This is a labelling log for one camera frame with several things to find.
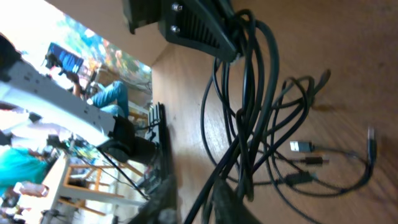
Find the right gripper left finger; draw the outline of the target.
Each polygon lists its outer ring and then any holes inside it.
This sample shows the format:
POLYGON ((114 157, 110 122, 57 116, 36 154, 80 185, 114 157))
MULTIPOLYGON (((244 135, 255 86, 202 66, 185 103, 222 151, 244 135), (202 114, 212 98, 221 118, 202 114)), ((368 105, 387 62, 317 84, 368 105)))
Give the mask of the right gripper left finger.
POLYGON ((177 182, 169 175, 128 224, 177 224, 177 182))

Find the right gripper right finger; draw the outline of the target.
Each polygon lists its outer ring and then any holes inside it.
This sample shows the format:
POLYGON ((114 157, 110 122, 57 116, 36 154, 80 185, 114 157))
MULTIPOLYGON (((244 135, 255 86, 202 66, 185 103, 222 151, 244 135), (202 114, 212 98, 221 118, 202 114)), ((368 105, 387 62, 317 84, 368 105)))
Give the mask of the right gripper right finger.
POLYGON ((225 180, 215 181, 212 198, 217 224, 261 224, 225 180))

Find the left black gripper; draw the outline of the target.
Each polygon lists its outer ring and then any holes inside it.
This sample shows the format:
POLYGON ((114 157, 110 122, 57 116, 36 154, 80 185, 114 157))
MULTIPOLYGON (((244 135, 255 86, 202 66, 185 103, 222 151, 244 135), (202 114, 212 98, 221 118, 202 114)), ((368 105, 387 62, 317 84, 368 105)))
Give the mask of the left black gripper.
POLYGON ((233 62, 243 54, 234 10, 227 0, 122 0, 131 34, 159 23, 167 42, 233 62))

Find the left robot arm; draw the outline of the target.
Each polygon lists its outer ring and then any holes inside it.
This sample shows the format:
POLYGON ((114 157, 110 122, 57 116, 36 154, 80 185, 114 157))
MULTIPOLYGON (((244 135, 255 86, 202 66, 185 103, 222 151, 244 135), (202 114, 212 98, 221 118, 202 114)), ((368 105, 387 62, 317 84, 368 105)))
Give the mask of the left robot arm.
MULTIPOLYGON (((158 24, 167 42, 233 62, 243 52, 233 32, 236 13, 230 1, 123 1, 123 16, 131 34, 158 24)), ((133 124, 73 96, 41 75, 1 37, 1 101, 20 106, 71 130, 99 152, 119 162, 150 164, 158 153, 155 143, 136 136, 133 124)))

